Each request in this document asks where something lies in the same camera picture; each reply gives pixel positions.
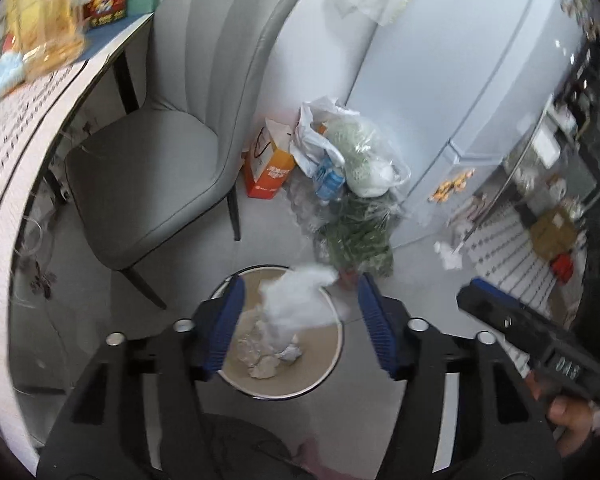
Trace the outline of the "person's right hand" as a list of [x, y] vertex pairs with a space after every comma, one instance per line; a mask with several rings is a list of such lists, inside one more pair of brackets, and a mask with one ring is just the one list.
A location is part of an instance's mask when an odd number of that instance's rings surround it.
[[600, 437], [600, 407], [587, 400], [558, 394], [548, 401], [545, 415], [560, 428], [556, 445], [562, 458], [576, 455]]

